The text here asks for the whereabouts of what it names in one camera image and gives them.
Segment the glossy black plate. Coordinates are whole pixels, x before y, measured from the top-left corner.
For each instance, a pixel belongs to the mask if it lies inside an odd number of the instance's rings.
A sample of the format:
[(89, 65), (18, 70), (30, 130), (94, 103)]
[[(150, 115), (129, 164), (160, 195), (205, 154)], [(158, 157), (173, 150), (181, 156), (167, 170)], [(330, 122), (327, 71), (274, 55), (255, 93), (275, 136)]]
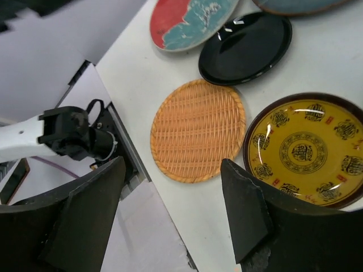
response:
[(292, 24), (284, 16), (254, 12), (237, 17), (205, 43), (199, 56), (199, 73), (219, 86), (251, 81), (282, 59), (292, 36)]

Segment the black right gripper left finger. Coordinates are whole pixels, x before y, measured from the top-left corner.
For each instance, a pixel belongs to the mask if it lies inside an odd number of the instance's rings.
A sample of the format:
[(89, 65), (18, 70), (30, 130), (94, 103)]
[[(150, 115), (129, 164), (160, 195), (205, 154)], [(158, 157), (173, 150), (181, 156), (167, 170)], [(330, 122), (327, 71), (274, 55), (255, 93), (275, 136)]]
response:
[(100, 271), (125, 172), (118, 157), (48, 192), (1, 205), (1, 271)]

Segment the woven bamboo tray plate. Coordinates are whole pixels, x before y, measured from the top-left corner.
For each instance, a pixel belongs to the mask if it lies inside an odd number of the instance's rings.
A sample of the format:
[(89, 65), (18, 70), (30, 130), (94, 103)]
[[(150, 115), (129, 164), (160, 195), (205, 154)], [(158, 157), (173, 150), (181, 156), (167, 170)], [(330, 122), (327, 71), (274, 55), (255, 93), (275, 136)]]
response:
[(155, 114), (150, 148), (159, 170), (194, 184), (219, 175), (223, 159), (235, 159), (246, 135), (238, 91), (203, 79), (174, 90)]

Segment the yellow patterned plate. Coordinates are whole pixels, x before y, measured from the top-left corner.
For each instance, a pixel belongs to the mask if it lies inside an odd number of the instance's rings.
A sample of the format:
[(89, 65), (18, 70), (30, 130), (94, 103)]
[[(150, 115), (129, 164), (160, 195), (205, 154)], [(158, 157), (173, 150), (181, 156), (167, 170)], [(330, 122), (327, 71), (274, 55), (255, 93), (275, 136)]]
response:
[(303, 201), (342, 209), (362, 198), (362, 108), (327, 93), (265, 107), (243, 143), (245, 169)]

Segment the red and teal floral plate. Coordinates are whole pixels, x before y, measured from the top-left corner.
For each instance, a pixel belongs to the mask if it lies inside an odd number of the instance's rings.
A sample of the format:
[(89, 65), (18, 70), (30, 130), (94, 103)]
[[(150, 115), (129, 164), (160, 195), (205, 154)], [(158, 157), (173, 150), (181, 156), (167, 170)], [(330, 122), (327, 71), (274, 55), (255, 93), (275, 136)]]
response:
[(154, 45), (166, 52), (190, 50), (211, 38), (238, 5), (233, 0), (159, 0), (150, 17)]

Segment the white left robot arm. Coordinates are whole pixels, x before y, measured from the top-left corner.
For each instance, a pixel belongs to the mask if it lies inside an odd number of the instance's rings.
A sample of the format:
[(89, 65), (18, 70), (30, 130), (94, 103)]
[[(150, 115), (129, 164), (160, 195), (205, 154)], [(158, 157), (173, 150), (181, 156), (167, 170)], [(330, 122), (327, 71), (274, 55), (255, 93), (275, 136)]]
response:
[(104, 163), (120, 156), (116, 133), (89, 124), (96, 103), (101, 117), (104, 101), (93, 99), (86, 109), (58, 107), (16, 124), (1, 127), (1, 162), (35, 156), (68, 156), (75, 161), (90, 157)]

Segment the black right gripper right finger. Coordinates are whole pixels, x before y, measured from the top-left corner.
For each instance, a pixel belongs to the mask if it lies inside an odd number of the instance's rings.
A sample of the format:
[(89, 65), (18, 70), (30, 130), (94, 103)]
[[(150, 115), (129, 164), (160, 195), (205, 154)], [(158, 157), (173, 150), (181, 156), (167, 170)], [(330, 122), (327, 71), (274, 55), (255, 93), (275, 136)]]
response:
[(361, 271), (362, 211), (294, 198), (221, 163), (235, 262), (243, 271)]

